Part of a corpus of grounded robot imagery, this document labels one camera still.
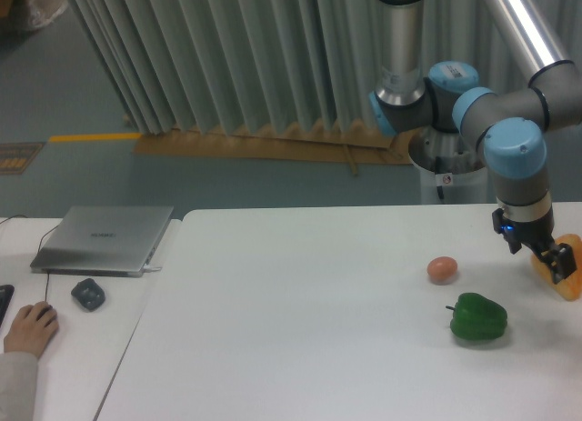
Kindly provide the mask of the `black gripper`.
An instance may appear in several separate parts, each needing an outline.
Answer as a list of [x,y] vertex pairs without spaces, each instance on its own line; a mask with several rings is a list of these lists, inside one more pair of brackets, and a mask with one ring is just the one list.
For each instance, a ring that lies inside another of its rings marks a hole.
[[538,219],[526,222],[510,220],[498,208],[492,213],[492,222],[494,231],[503,236],[512,255],[526,246],[535,256],[543,257],[553,284],[569,278],[577,270],[572,246],[557,244],[552,236],[555,225],[552,208]]

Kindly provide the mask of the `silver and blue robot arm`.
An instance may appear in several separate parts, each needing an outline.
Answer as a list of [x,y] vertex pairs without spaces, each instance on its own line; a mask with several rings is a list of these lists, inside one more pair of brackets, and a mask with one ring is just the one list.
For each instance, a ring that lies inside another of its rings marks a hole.
[[533,0],[484,0],[527,80],[499,95],[459,62],[421,75],[425,0],[377,0],[388,32],[382,75],[369,96],[379,130],[397,135],[417,127],[458,133],[488,169],[498,207],[496,233],[509,249],[530,249],[554,283],[577,268],[573,248],[552,236],[552,199],[544,133],[581,121],[581,74]]

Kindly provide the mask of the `beige sleeved forearm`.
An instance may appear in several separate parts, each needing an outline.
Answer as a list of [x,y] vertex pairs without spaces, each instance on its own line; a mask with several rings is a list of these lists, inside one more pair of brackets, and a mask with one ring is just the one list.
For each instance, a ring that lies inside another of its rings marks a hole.
[[33,420],[38,359],[25,352],[1,355],[1,419]]

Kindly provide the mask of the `person's hand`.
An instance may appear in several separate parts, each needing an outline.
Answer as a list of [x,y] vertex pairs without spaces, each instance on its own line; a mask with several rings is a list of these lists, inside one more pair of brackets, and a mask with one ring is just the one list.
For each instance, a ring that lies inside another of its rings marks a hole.
[[23,306],[16,314],[4,338],[4,352],[26,353],[40,359],[59,329],[58,316],[47,327],[41,327],[36,319],[39,313],[50,306],[46,301]]

